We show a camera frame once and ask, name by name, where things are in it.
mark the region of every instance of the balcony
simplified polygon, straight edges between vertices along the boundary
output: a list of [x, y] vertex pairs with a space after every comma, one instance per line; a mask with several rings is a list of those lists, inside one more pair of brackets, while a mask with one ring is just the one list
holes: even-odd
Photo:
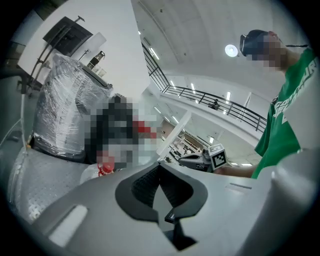
[[218, 108], [212, 111], [221, 112], [232, 119], [250, 125], [256, 132], [263, 133], [267, 119], [258, 113], [236, 103], [231, 100], [226, 100], [221, 96], [217, 96], [205, 91], [192, 90], [186, 87], [173, 86], [169, 83], [165, 74], [151, 55], [150, 51], [142, 44], [146, 66], [150, 78], [163, 94], [177, 96], [188, 101], [192, 101], [199, 105], [210, 107], [216, 101]]

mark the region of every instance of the white wall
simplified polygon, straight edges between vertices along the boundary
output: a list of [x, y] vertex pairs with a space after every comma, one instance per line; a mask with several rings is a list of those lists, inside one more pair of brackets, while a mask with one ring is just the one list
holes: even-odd
[[31, 37], [44, 21], [34, 11], [30, 11], [12, 36], [12, 41], [26, 46]]
[[250, 100], [246, 108], [256, 112], [266, 119], [268, 116], [270, 103], [270, 101], [261, 98], [255, 93], [251, 93]]
[[[64, 16], [71, 20], [81, 16], [85, 22], [79, 21], [79, 25], [93, 35], [100, 32], [106, 38], [100, 49], [87, 54], [83, 61], [88, 62], [99, 51], [104, 51], [105, 59], [99, 62], [99, 66], [106, 71], [102, 79], [112, 83], [116, 93], [139, 98], [150, 80], [130, 0], [67, 1], [34, 33], [19, 60], [20, 67], [31, 73], [46, 45], [44, 35]], [[48, 70], [41, 73], [39, 82], [44, 81]]]

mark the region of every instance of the plastic-wrapped machine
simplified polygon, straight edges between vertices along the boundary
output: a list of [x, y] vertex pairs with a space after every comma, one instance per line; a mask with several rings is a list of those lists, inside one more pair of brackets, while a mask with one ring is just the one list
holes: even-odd
[[112, 96], [112, 85], [79, 61], [56, 54], [37, 102], [34, 148], [55, 157], [83, 162], [85, 119]]

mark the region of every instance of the robotic equipment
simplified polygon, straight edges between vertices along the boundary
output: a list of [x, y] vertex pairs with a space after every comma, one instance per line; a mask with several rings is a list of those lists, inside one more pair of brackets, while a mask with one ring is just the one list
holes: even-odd
[[182, 156], [178, 162], [190, 169], [212, 173], [215, 169], [227, 163], [226, 150], [222, 144], [216, 144], [208, 149], [203, 149], [201, 153]]
[[[75, 187], [25, 228], [52, 255], [269, 255], [317, 195], [319, 153], [289, 155], [258, 179], [151, 162]], [[153, 209], [159, 186], [172, 235]]]

